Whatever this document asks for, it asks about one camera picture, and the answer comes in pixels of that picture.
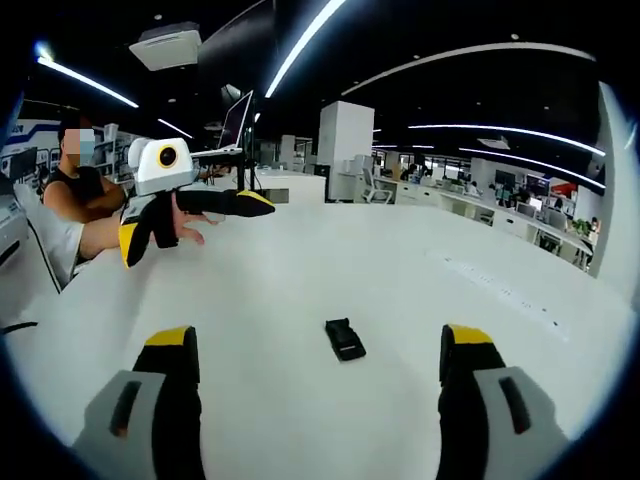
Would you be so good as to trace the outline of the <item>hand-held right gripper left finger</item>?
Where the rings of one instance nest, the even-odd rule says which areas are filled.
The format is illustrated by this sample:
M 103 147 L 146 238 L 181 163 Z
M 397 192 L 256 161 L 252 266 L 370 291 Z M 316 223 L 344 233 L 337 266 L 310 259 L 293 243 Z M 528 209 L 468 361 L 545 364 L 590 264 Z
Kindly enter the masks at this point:
M 100 479 L 202 479 L 196 329 L 160 331 L 85 409 L 73 443 Z

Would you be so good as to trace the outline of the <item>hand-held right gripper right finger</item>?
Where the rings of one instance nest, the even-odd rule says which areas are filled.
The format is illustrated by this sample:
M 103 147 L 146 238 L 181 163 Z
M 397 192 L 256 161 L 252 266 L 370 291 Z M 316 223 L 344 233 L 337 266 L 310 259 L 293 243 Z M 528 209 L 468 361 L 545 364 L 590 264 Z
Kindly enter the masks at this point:
M 555 404 L 482 330 L 441 331 L 439 479 L 537 479 L 569 441 Z

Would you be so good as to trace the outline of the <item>person's left hand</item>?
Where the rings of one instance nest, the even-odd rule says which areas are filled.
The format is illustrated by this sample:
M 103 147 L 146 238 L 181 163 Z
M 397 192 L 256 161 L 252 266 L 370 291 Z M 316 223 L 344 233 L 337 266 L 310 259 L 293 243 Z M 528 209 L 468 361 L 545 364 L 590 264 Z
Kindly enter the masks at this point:
M 220 220 L 211 219 L 205 214 L 189 214 L 179 212 L 174 215 L 174 230 L 176 237 L 179 240 L 186 239 L 193 241 L 200 246 L 205 244 L 205 238 L 199 230 L 197 230 L 195 227 L 192 227 L 192 224 L 217 226 L 220 223 Z

